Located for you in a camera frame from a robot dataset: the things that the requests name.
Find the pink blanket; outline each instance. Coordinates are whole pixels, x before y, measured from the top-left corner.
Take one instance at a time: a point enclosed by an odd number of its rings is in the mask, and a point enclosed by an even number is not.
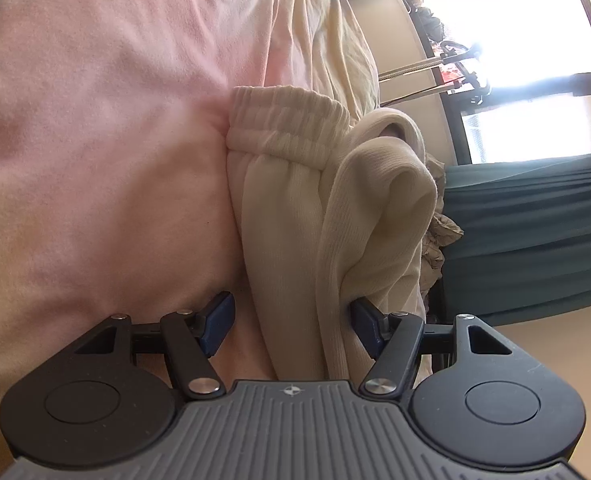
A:
[[[223,289],[238,322],[218,371],[271,376],[230,205],[230,90],[301,86],[355,121],[375,81],[346,0],[0,0],[0,398],[111,313],[151,322]]]

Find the cream fabric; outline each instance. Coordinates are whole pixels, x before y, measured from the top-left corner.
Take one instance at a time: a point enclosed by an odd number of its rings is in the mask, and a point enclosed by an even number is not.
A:
[[[417,126],[383,108],[351,128],[346,108],[315,92],[238,88],[226,140],[246,272],[277,376],[360,381],[372,361],[347,305],[366,296],[383,312],[424,317],[421,240],[436,190]]]
[[[445,187],[447,186],[447,174],[445,165],[437,158],[427,153],[427,169],[435,180],[437,187],[437,203],[431,224],[422,240],[422,264],[419,273],[419,290],[422,298],[427,298],[431,287],[442,277],[442,265],[445,256],[441,247],[458,241],[464,235],[464,231],[448,216],[442,214],[445,206]]]

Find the small logo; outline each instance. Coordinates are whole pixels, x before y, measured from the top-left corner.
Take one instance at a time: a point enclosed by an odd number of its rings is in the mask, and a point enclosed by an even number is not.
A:
[[[295,386],[294,384],[291,384],[291,386],[287,386],[282,391],[290,397],[295,397],[296,395],[301,394],[304,390],[298,386]]]

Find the black plastic bracket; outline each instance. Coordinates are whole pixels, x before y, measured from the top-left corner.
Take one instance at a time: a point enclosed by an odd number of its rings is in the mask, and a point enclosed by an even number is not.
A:
[[[401,408],[440,452],[496,468],[571,456],[585,424],[579,395],[485,322],[459,314],[453,326],[424,325],[412,314],[385,316],[365,298],[351,314],[377,359],[360,394],[408,400]],[[453,364],[411,391],[421,354],[449,354]]]
[[[124,459],[159,439],[177,411],[176,393],[134,364],[139,353],[164,353],[184,400],[226,393],[208,362],[235,319],[229,292],[197,314],[181,310],[160,323],[133,325],[113,315],[17,382],[0,403],[0,429],[15,456],[36,463],[90,468]],[[193,380],[211,380],[194,391]]]

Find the metal rivet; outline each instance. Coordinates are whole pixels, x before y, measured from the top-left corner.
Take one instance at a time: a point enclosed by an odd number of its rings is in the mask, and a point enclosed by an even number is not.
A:
[[[369,379],[365,383],[365,390],[374,395],[386,395],[393,393],[397,386],[390,379]]]
[[[220,389],[220,383],[210,377],[200,377],[193,379],[188,384],[188,389],[194,394],[208,395],[214,394]]]

